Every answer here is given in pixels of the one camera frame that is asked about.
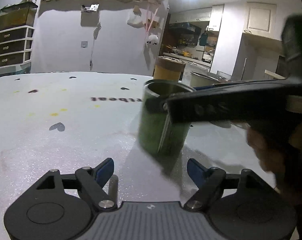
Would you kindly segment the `person's right hand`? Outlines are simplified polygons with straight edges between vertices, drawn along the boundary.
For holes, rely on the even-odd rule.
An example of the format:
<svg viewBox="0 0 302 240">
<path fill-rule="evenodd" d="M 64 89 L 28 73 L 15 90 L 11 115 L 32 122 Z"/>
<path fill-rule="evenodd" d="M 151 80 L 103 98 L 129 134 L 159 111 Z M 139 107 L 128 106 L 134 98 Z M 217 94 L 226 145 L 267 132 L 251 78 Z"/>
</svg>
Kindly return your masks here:
<svg viewBox="0 0 302 240">
<path fill-rule="evenodd" d="M 289 139 L 278 144 L 251 127 L 246 140 L 261 168 L 275 175 L 278 188 L 285 194 L 302 196 L 302 122 Z"/>
</svg>

